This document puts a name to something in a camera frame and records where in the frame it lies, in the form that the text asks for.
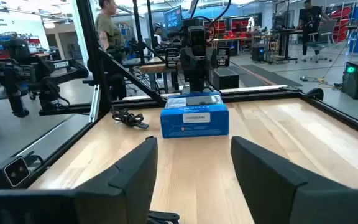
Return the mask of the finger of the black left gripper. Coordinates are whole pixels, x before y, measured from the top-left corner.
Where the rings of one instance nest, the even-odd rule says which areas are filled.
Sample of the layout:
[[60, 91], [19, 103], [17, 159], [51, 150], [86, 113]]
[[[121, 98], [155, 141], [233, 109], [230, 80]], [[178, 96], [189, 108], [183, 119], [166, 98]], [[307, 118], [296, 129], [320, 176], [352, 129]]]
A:
[[168, 47], [165, 49], [165, 66], [167, 68], [175, 68], [180, 60], [180, 51], [176, 47]]
[[230, 64], [230, 48], [218, 47], [217, 48], [217, 67], [228, 67]]

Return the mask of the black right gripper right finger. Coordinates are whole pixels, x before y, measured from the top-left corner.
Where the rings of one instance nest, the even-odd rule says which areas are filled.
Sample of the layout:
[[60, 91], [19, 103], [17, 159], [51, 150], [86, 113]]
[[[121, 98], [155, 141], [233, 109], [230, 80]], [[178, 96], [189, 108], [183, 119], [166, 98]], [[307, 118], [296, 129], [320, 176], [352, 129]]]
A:
[[231, 157], [255, 224], [358, 224], [358, 189], [240, 136], [231, 139]]

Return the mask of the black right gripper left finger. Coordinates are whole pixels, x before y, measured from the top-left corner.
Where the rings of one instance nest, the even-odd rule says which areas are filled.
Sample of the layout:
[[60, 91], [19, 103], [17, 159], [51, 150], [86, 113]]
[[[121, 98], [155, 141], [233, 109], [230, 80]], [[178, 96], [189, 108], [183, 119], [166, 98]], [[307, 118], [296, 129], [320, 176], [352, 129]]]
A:
[[74, 189], [0, 190], [0, 224], [146, 224], [157, 163], [148, 137]]

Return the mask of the wooden workbench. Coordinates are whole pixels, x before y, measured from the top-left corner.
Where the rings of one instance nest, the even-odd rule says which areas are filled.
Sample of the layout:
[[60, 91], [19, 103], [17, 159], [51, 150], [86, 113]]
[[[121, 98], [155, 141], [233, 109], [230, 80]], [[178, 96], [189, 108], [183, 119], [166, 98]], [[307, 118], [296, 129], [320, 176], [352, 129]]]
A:
[[142, 73], [151, 74], [152, 84], [163, 85], [158, 87], [158, 90], [163, 90], [165, 93], [177, 93], [181, 90], [178, 77], [179, 69], [179, 65], [167, 67], [165, 62], [159, 58], [153, 58], [140, 66]]

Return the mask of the black floor box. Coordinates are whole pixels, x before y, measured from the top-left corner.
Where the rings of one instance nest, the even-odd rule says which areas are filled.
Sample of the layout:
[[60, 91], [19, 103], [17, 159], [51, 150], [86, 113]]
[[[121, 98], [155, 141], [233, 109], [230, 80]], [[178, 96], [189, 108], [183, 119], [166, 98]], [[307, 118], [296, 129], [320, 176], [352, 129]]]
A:
[[218, 90], [239, 87], [239, 75], [228, 68], [217, 68], [213, 72], [212, 84]]

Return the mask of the computer monitor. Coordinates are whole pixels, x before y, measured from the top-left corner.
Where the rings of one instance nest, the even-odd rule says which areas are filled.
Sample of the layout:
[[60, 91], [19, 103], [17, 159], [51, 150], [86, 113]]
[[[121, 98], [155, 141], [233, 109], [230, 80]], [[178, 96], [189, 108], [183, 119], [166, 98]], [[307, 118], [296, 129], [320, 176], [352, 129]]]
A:
[[182, 28], [182, 10], [181, 6], [174, 7], [163, 13], [166, 31], [178, 32]]

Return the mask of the dark floor mat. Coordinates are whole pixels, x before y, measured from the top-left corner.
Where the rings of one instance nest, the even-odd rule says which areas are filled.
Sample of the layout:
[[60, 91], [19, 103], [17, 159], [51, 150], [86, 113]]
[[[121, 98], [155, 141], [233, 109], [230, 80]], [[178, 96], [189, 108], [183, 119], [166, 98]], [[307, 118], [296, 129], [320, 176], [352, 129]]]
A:
[[245, 69], [247, 72], [252, 72], [256, 75], [265, 78], [266, 80], [269, 80], [274, 85], [288, 85], [288, 86], [295, 86], [295, 87], [303, 86], [298, 82], [285, 78], [281, 75], [278, 75], [277, 73], [270, 72], [266, 69], [260, 68], [256, 65], [241, 65], [241, 67]]

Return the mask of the blue cardboard box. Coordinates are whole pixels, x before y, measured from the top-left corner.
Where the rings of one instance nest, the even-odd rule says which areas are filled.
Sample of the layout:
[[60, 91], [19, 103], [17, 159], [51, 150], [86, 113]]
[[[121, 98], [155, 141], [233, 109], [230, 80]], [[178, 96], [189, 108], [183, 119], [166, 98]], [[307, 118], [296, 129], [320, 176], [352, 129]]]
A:
[[220, 93], [172, 95], [160, 114], [164, 138], [229, 134], [229, 110]]

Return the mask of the grey office chair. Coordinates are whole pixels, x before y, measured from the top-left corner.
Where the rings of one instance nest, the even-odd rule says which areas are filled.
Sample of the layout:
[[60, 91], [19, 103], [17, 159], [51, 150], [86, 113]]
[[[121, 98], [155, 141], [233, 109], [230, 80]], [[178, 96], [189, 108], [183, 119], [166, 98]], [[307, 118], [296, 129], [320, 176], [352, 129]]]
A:
[[336, 21], [323, 22], [318, 32], [309, 34], [309, 41], [306, 43], [307, 47], [311, 47], [318, 52], [326, 47], [334, 44], [333, 32], [336, 26]]

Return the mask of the black bracket on frame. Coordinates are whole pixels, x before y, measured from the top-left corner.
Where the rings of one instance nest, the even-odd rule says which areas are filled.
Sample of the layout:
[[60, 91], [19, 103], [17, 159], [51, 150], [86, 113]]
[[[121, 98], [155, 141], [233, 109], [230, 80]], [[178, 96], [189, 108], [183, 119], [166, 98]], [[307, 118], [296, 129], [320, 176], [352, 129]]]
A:
[[321, 88], [314, 88], [306, 93], [307, 97], [324, 100], [324, 91]]

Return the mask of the white wall sign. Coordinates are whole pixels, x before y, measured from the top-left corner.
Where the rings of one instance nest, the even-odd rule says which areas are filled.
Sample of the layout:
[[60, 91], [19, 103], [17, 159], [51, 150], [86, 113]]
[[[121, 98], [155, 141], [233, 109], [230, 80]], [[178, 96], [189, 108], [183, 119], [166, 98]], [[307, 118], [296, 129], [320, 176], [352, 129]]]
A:
[[5, 32], [32, 34], [39, 38], [41, 47], [49, 49], [47, 36], [40, 16], [21, 12], [0, 12], [0, 34]]

